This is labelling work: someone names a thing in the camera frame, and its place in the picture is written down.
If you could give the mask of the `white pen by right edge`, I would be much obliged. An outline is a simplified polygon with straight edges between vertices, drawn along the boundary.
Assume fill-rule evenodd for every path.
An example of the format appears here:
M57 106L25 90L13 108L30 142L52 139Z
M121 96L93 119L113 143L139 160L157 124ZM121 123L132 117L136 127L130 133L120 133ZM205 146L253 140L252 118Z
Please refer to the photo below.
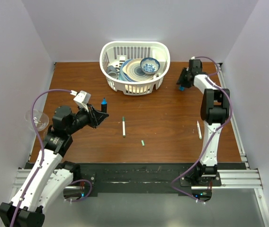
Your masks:
M198 137L201 140L202 139L202 133L201 133L201 128L200 128L199 121L197 121L197 132L198 132Z

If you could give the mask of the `blue patterned bowl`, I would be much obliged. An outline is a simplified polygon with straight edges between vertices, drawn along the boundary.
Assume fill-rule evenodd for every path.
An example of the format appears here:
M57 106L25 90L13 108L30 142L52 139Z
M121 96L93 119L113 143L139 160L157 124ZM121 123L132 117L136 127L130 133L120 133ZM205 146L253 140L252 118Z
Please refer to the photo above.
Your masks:
M147 57L141 60L140 67L146 75L153 75L160 69L160 63L152 57Z

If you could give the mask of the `white pen green tip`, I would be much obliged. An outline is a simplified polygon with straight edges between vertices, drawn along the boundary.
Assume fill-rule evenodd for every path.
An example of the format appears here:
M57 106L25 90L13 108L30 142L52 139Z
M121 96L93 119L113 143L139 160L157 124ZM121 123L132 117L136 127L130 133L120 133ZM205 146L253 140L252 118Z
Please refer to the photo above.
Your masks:
M124 120L122 121L122 135L123 137L126 136L126 124Z

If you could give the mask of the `grey blue mug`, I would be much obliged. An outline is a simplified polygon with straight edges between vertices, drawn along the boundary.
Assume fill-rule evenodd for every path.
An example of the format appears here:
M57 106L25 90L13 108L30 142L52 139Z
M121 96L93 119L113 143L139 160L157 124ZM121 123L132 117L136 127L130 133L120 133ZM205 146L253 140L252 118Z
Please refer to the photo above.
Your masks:
M112 78L114 78L114 79L118 79L118 72L117 72L117 70L116 70L116 68L115 68L114 66L109 65L108 68L107 68L106 73L107 73L110 77L112 77Z

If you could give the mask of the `clear wine glass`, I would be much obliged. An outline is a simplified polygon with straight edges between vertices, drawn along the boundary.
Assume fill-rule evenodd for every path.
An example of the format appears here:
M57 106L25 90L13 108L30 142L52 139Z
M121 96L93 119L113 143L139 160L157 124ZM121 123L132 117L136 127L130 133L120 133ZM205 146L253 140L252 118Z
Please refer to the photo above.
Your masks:
M25 114L25 120L28 128L32 131L34 131L34 128L31 119L33 119L38 132L43 131L49 124L49 117L45 113L34 109L33 117L31 117L31 110L28 110Z

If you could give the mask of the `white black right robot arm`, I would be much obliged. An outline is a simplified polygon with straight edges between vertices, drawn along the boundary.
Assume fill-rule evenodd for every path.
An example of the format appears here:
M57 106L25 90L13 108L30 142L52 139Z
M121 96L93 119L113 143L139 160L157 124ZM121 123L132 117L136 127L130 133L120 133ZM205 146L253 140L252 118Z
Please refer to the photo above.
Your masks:
M217 174L217 152L223 127L231 120L233 107L230 90L217 85L210 74L203 71L201 57L192 57L180 74L177 84L184 88L195 86L203 94L200 117L204 122L201 155L182 177L200 186L206 185Z

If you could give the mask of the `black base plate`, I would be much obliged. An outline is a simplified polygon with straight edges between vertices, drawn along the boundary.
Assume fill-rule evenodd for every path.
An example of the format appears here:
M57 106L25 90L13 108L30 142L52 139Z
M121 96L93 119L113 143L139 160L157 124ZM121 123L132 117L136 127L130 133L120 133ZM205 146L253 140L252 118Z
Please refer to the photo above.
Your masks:
M211 190L221 186L219 173L214 177L201 177L199 168L190 169L191 164L123 164L123 163L82 163L63 162L58 169L74 172L76 191L65 190L67 197L89 194L97 197L100 193L160 193L179 195L191 194L195 198L210 198Z

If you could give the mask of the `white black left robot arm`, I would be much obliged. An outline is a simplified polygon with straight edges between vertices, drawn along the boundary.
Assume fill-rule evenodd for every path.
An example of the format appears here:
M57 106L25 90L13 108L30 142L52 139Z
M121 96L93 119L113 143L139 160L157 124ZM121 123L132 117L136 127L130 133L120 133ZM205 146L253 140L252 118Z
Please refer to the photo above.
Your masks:
M23 185L9 203L0 205L0 218L6 227L40 227L48 206L68 185L92 182L83 179L81 168L72 162L61 162L72 144L72 134L85 126L97 128L107 117L107 103L101 110L92 105L73 113L69 106L56 108L42 149Z

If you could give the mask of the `beige blue plate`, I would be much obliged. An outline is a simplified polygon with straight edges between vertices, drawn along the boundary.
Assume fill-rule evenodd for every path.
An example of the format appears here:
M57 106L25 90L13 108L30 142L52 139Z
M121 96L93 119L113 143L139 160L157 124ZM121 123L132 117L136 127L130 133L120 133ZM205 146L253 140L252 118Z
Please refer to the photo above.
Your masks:
M141 67L142 58L126 60L120 67L118 79L128 82L141 82L153 79L153 75L146 75Z

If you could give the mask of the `black blue highlighter pen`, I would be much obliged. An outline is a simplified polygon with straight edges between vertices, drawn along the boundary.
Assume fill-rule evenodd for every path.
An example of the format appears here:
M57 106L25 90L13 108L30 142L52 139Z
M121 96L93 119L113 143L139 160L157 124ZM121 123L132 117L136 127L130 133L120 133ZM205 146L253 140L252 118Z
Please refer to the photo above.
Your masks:
M107 113L107 106L108 106L108 103L107 103L106 99L103 98L103 100L101 102L101 111L104 113Z

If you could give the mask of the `white plastic dish basket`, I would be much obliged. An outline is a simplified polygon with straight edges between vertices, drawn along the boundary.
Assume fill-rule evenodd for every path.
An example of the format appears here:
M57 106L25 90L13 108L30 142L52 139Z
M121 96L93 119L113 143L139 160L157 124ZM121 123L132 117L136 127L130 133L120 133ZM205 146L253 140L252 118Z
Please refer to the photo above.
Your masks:
M112 41L103 46L99 64L112 90L140 96L161 86L170 53L160 42Z

